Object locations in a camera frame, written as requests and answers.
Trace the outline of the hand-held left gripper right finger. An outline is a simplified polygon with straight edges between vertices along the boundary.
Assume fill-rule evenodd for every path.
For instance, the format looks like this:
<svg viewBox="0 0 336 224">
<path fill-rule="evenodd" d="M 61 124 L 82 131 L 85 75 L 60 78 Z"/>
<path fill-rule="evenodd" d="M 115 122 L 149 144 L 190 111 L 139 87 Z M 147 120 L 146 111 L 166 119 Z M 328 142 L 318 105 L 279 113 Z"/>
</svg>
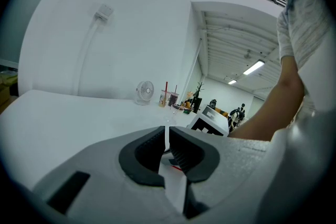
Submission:
<svg viewBox="0 0 336 224">
<path fill-rule="evenodd" d="M 170 151 L 186 176 L 183 215 L 191 219 L 218 205 L 256 169 L 269 142 L 169 128 Z"/>
</svg>

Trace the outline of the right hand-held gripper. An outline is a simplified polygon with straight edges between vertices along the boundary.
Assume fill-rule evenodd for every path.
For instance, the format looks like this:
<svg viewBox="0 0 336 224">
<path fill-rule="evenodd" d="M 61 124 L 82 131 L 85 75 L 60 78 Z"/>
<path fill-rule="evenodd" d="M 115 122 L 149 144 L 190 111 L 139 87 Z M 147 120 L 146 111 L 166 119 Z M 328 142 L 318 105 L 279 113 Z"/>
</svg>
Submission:
<svg viewBox="0 0 336 224">
<path fill-rule="evenodd" d="M 208 105 L 195 115 L 187 128 L 218 136 L 229 135 L 228 119 Z"/>
</svg>

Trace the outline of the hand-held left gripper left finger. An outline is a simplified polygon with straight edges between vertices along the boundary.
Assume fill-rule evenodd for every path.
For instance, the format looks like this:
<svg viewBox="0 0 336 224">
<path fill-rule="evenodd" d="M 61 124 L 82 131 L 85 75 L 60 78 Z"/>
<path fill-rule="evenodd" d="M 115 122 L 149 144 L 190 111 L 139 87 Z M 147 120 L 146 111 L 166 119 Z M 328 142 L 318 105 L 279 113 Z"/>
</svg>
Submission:
<svg viewBox="0 0 336 224">
<path fill-rule="evenodd" d="M 87 146 L 45 175 L 33 193 L 67 221 L 180 221 L 159 174 L 163 126 Z"/>
</svg>

